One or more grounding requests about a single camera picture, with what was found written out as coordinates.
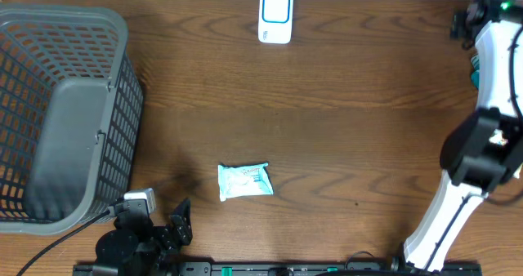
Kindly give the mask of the blue mouthwash bottle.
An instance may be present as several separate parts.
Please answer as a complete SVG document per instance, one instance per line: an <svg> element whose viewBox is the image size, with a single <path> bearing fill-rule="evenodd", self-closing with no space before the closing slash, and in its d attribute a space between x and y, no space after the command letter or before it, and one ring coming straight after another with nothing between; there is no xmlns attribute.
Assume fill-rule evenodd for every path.
<svg viewBox="0 0 523 276"><path fill-rule="evenodd" d="M479 55L475 54L471 58L471 65L472 65L472 73L471 73L471 82L473 86L478 89L479 88L479 80L480 80L480 61L479 61Z"/></svg>

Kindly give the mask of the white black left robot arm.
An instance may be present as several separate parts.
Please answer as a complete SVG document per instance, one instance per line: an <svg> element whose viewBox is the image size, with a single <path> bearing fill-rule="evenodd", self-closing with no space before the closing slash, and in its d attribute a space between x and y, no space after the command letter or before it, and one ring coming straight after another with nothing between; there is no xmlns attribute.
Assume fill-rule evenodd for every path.
<svg viewBox="0 0 523 276"><path fill-rule="evenodd" d="M166 275L169 261L190 245L193 233L191 203L184 199L168 216L165 225L155 225L145 199L124 199L110 210L116 215L115 230L96 244L96 261L90 275Z"/></svg>

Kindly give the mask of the yellow snack bag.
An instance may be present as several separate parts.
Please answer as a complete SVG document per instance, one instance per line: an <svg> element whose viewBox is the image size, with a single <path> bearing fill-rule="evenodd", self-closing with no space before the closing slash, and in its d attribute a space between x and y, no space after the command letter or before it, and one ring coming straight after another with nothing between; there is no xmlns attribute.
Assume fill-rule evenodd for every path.
<svg viewBox="0 0 523 276"><path fill-rule="evenodd" d="M508 139L503 136L501 130L495 130L489 138L489 142L493 145L505 146L508 143Z"/></svg>

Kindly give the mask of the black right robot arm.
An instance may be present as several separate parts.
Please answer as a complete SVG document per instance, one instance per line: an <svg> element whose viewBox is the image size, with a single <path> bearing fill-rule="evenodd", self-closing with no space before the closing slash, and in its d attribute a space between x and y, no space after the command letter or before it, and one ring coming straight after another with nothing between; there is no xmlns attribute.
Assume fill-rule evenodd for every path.
<svg viewBox="0 0 523 276"><path fill-rule="evenodd" d="M440 184L416 230L382 274L478 275L477 265L445 258L469 216L500 185L522 173L522 6L473 0L454 14L453 38L476 50L476 107L446 138Z"/></svg>

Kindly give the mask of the white tissue pack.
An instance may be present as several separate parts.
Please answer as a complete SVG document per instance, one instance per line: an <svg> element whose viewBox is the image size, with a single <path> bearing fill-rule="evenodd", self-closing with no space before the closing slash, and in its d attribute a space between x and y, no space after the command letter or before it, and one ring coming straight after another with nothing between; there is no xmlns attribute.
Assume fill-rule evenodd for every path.
<svg viewBox="0 0 523 276"><path fill-rule="evenodd" d="M266 170L268 166L268 162L239 167L219 165L217 179L220 201L243 196L273 195L274 190Z"/></svg>

